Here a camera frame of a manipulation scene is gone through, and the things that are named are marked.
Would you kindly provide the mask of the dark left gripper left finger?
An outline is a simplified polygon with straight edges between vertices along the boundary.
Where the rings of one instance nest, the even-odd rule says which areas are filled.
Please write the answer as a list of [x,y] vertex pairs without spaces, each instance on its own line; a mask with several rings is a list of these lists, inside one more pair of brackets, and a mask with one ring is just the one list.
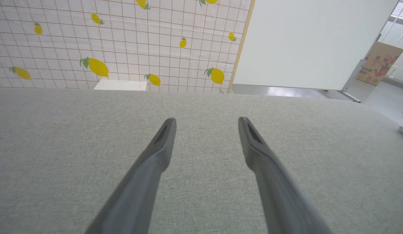
[[146,234],[162,173],[172,157],[176,120],[168,118],[133,163],[86,234]]

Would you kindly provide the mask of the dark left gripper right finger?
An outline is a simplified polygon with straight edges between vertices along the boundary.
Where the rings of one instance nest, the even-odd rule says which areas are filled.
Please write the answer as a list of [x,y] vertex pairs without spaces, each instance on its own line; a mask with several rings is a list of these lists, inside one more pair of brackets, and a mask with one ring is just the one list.
[[247,117],[238,130],[246,164],[255,174],[270,234],[331,234],[329,226]]

